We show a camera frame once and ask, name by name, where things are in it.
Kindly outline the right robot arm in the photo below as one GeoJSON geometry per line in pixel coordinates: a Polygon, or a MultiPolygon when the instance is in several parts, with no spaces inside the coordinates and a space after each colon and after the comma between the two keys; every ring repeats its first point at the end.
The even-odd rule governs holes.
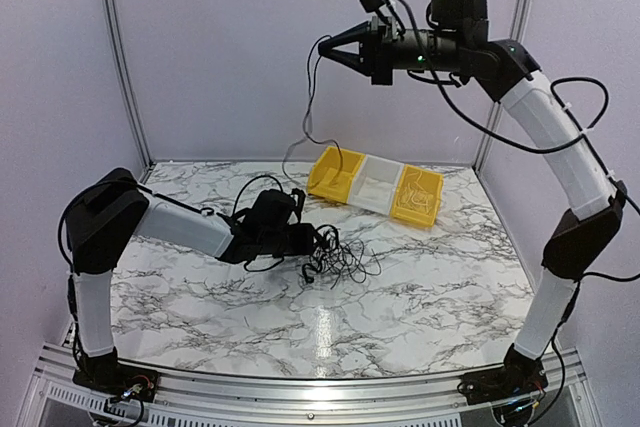
{"type": "Polygon", "coordinates": [[[515,395],[533,380],[578,283],[619,232],[626,189],[605,170],[585,130],[526,48],[515,40],[489,39],[487,0],[430,0],[426,29],[418,28],[413,14],[407,24],[395,10],[382,14],[393,1],[399,0],[360,0],[372,19],[320,42],[319,55],[374,85],[392,84],[396,70],[428,72],[440,90],[446,83],[439,73],[451,74],[453,83],[475,80],[533,144],[494,133],[459,107],[454,113],[500,143],[544,157],[569,204],[544,247],[542,280],[523,327],[495,375],[496,387],[515,395]]]}

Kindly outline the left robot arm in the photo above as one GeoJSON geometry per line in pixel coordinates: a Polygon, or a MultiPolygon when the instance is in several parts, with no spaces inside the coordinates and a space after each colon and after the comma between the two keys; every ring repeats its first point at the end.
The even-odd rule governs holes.
{"type": "Polygon", "coordinates": [[[277,262],[313,253],[316,230],[302,220],[305,195],[295,189],[260,192],[249,208],[209,213],[135,181],[124,168],[109,172],[65,207],[58,246],[67,262],[68,305],[77,366],[106,392],[125,385],[111,331],[112,273],[134,236],[247,266],[260,256],[277,262]]]}

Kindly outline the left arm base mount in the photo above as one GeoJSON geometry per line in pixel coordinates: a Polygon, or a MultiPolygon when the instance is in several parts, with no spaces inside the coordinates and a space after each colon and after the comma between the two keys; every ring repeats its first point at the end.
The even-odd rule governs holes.
{"type": "Polygon", "coordinates": [[[125,392],[134,387],[134,394],[143,402],[151,402],[156,394],[159,373],[156,370],[122,364],[116,348],[105,355],[90,357],[81,353],[76,358],[73,382],[94,391],[125,399],[125,392]]]}

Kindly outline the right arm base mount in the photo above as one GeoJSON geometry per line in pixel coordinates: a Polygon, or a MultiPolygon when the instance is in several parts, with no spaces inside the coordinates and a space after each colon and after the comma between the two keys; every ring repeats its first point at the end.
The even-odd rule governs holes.
{"type": "Polygon", "coordinates": [[[511,345],[499,367],[463,374],[457,391],[469,405],[476,405],[542,391],[547,386],[541,358],[526,357],[511,345]]]}

